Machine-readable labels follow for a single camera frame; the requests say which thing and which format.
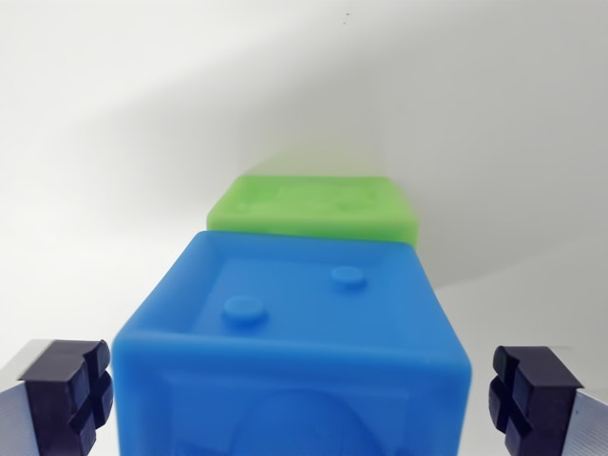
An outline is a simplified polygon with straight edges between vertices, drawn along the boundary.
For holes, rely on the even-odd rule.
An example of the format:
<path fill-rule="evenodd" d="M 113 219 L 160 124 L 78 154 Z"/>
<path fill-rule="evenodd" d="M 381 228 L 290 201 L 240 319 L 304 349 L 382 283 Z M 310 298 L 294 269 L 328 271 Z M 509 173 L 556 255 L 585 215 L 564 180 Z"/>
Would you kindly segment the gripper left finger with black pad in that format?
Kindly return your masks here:
<path fill-rule="evenodd" d="M 1 369 L 3 455 L 87 455 L 113 406 L 104 340 L 30 340 Z"/>

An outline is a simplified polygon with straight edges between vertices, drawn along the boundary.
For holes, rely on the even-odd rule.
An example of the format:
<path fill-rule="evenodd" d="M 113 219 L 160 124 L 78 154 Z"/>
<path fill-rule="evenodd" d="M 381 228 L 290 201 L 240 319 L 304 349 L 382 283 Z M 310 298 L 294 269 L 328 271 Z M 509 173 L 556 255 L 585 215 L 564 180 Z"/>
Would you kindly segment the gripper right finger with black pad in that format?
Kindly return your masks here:
<path fill-rule="evenodd" d="M 488 392 L 511 455 L 605 455 L 607 372 L 565 347 L 499 346 Z"/>

